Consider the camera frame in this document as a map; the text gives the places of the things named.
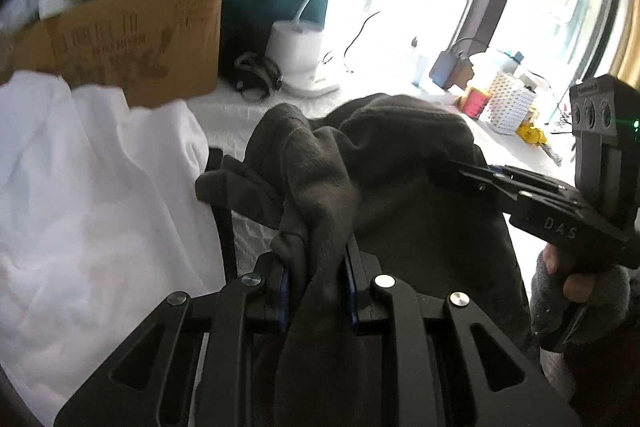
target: finger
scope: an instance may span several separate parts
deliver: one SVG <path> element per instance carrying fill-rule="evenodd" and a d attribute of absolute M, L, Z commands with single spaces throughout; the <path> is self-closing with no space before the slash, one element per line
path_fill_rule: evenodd
<path fill-rule="evenodd" d="M 631 270 L 622 266 L 598 274 L 595 288 L 589 297 L 589 304 L 594 306 L 621 307 L 625 312 L 631 293 Z"/>
<path fill-rule="evenodd" d="M 542 261 L 545 263 L 546 272 L 549 275 L 556 273 L 560 264 L 558 260 L 558 250 L 556 250 L 556 247 L 547 244 L 545 249 L 542 251 Z"/>
<path fill-rule="evenodd" d="M 567 277 L 562 292 L 572 302 L 584 303 L 589 300 L 596 285 L 596 274 L 574 273 Z"/>

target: small box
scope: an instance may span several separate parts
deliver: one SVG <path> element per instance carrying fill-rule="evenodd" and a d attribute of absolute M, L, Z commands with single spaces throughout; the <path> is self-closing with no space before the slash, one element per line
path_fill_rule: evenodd
<path fill-rule="evenodd" d="M 440 52 L 429 73 L 431 82 L 447 90 L 454 84 L 461 89 L 474 77 L 474 70 L 468 57 L 454 55 L 450 51 Z"/>
<path fill-rule="evenodd" d="M 519 78 L 503 71 L 498 72 L 489 91 L 491 100 L 484 110 L 486 121 L 499 134 L 515 134 L 536 93 L 527 89 Z"/>
<path fill-rule="evenodd" d="M 9 36 L 0 84 L 17 70 L 70 87 L 119 86 L 157 107 L 216 88 L 222 0 L 93 0 Z"/>

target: gray glove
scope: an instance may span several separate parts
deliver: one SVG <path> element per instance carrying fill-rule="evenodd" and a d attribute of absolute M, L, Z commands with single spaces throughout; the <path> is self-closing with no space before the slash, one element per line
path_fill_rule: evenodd
<path fill-rule="evenodd" d="M 569 256 L 557 253 L 554 247 L 547 246 L 545 250 L 548 250 L 546 255 L 543 252 L 538 256 L 536 274 L 531 281 L 531 325 L 536 336 L 560 327 L 562 313 L 570 304 L 566 295 L 587 306 L 585 316 L 570 338 L 571 343 L 592 343 L 625 321 L 630 305 L 636 305 L 638 301 L 638 296 L 632 293 L 632 285 L 637 291 L 638 282 L 631 270 L 614 266 L 606 272 L 584 278 L 586 281 L 582 285 L 575 284 L 575 279 L 564 285 L 565 277 L 561 273 L 567 272 L 558 269 L 558 266 L 571 264 Z M 555 254 L 556 259 L 549 261 L 550 252 L 551 256 Z"/>

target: white basket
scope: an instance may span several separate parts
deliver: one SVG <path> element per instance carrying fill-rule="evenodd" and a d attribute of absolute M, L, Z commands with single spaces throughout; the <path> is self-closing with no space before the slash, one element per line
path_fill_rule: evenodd
<path fill-rule="evenodd" d="M 499 72 L 489 88 L 491 100 L 487 104 L 483 119 L 501 134 L 514 134 L 527 116 L 536 93 L 530 91 L 522 81 L 510 74 Z"/>

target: cardboard box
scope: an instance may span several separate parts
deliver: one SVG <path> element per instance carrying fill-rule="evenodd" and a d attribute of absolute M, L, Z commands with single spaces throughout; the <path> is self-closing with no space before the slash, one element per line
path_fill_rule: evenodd
<path fill-rule="evenodd" d="M 16 70 L 71 87 L 120 86 L 130 106 L 212 91 L 222 0 L 94 0 L 10 36 L 0 83 Z"/>

